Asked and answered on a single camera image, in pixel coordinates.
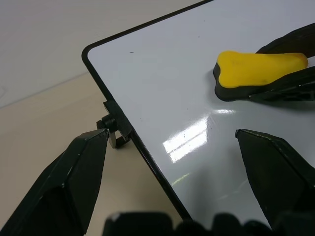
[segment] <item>white board surface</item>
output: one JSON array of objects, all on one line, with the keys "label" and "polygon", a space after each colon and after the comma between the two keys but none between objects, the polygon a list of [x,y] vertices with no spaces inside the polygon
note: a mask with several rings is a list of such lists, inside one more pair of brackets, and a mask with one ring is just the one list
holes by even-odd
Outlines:
[{"label": "white board surface", "polygon": [[88,59],[193,219],[218,212],[267,223],[235,130],[286,139],[315,166],[315,103],[223,102],[220,52],[256,52],[315,22],[314,0],[215,0],[91,49]]}]

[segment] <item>black bracket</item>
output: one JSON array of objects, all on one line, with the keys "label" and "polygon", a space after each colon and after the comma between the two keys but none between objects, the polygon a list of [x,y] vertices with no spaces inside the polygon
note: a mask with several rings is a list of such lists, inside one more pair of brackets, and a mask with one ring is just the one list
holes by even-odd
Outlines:
[{"label": "black bracket", "polygon": [[[129,142],[132,126],[115,101],[107,101],[103,104],[108,115],[96,122],[97,129],[108,129],[110,145],[112,148],[119,148]],[[119,131],[122,136],[116,138],[116,131]]]}]

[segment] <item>beige table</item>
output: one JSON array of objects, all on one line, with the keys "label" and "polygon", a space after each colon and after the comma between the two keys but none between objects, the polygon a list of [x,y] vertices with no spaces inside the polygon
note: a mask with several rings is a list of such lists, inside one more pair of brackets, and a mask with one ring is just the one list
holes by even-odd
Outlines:
[{"label": "beige table", "polygon": [[[72,141],[96,129],[105,98],[89,74],[0,109],[0,227],[40,175]],[[107,148],[103,179],[87,235],[101,235],[117,211],[159,210],[180,217],[129,142]]]}]

